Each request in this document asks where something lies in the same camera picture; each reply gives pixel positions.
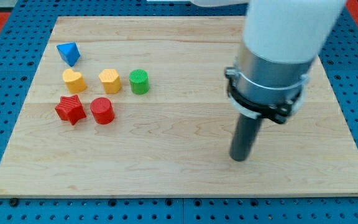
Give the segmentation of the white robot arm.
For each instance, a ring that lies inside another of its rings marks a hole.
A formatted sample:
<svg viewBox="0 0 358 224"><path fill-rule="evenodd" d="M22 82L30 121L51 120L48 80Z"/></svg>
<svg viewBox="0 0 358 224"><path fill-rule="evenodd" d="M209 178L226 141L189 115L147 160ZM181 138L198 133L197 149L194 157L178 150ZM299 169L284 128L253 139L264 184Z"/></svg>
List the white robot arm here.
<svg viewBox="0 0 358 224"><path fill-rule="evenodd" d="M242 41L225 69L240 121L282 124L302 106L308 70L346 0L250 0Z"/></svg>

